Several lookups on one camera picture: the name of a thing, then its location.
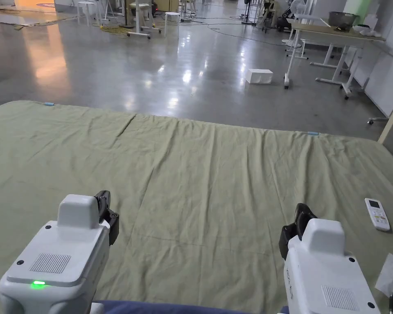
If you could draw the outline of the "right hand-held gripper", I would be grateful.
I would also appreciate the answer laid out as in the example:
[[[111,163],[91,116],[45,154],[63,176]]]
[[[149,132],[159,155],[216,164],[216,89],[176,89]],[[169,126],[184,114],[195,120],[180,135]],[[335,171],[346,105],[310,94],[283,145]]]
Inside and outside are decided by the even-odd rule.
[[[346,251],[338,221],[318,219],[304,203],[295,211],[297,235],[280,241],[290,314],[378,314],[357,258]]]

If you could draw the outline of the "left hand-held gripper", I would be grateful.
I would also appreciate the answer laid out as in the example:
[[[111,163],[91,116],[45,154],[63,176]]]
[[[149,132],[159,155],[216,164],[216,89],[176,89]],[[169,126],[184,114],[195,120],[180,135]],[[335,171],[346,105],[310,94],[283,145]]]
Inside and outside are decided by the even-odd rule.
[[[67,195],[0,280],[6,314],[102,314],[94,302],[119,234],[111,193]]]

